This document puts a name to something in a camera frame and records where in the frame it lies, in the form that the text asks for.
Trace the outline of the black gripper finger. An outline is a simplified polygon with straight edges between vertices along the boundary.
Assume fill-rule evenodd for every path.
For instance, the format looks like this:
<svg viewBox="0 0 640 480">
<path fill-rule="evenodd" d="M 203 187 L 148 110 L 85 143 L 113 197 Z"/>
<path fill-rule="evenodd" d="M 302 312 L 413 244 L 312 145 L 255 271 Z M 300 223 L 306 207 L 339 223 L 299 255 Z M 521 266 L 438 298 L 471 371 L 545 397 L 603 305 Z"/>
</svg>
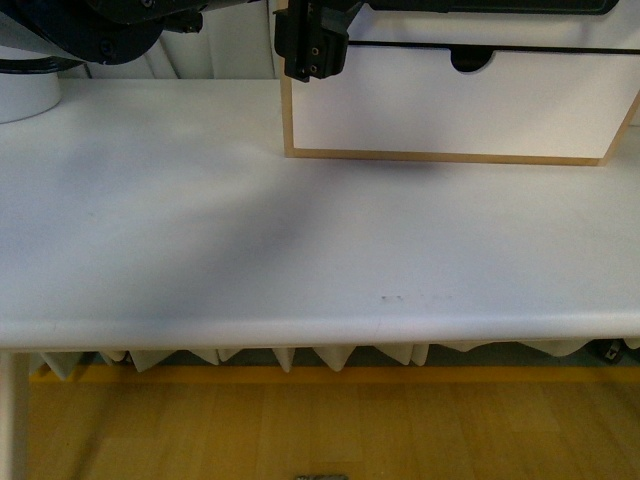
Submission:
<svg viewBox="0 0 640 480">
<path fill-rule="evenodd" d="M 284 75 L 300 82 L 340 74 L 349 45 L 348 29 L 360 1 L 288 1 L 274 12 L 274 49 Z"/>
</svg>

